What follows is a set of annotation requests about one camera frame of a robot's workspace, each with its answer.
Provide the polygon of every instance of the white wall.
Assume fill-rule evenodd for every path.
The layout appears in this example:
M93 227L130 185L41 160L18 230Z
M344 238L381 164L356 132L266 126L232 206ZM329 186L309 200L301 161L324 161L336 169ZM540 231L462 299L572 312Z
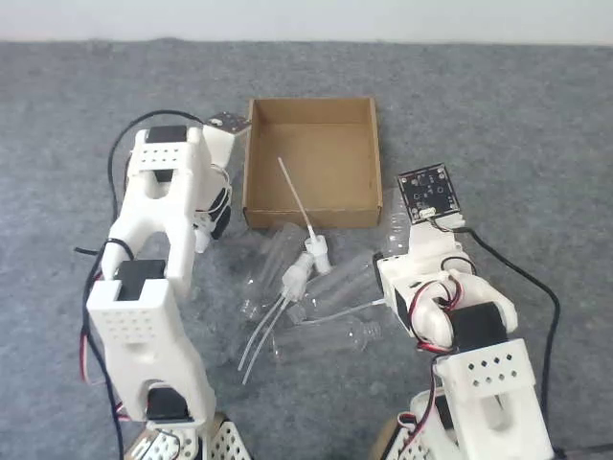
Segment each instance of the white wall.
M613 44L613 0L4 0L0 39Z

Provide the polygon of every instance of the cardboard box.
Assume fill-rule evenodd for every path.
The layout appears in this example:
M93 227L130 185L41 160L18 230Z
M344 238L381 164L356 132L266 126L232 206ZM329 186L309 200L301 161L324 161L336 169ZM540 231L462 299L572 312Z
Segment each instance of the cardboard box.
M304 225L277 157L315 227L371 227L381 211L375 100L251 101L242 208L252 228Z

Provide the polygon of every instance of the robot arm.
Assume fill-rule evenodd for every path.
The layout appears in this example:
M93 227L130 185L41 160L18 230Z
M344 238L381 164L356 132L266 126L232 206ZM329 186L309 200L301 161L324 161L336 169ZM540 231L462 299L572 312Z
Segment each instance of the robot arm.
M377 267L386 304L419 348L439 357L430 391L411 401L414 430L398 418L396 439L381 458L554 458L525 342L508 339L517 328L514 305L471 273L449 230L465 223L444 166L403 174L399 182L413 222L409 253Z
M132 261L121 245L108 244L103 281L95 283L87 302L129 417L173 430L185 446L197 446L202 438L204 452L216 398L177 302L189 293L194 252L203 252L228 223L232 189L224 168L248 127L241 117L222 112L204 127L156 126L137 133L124 206L109 239L137 255L153 233L163 232L170 242L168 260ZM196 454L186 449L181 458Z

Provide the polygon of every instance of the spray nozzle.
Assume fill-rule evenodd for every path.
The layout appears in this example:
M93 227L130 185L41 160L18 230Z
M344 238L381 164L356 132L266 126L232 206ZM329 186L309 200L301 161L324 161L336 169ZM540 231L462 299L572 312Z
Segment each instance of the spray nozzle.
M310 235L310 238L305 241L306 251L308 251L308 253L313 256L317 272L320 275L326 275L332 270L328 259L328 245L326 244L326 238L323 235L315 235L313 226L308 219L307 211L305 210L303 202L298 196L298 192L296 192L294 184L291 181L291 177L289 177L289 172L285 167L283 159L281 157L278 157L277 159L279 160L279 166L281 166L281 170L284 172L287 185L289 186L291 193L294 195L296 203L298 203L300 212L303 213L303 217L305 218L306 228L308 229L308 234Z

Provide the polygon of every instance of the plastic bottle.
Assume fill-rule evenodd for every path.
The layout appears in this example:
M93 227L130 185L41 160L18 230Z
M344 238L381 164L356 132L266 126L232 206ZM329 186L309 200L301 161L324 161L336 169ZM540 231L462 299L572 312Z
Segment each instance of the plastic bottle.
M399 256L409 252L409 227L411 220L400 190L395 187L383 193L383 213L381 230L383 232L383 256Z
M281 278L304 248L307 232L294 223L286 223L261 247L252 260L249 274L242 283L240 314L257 321L275 303L281 290Z
M355 316L344 316L275 333L273 353L280 363L295 362L344 350L361 352L370 341L380 337L377 322L363 323Z
M288 309L292 323L335 314L380 297L376 289L373 253L365 251L306 285L304 299Z

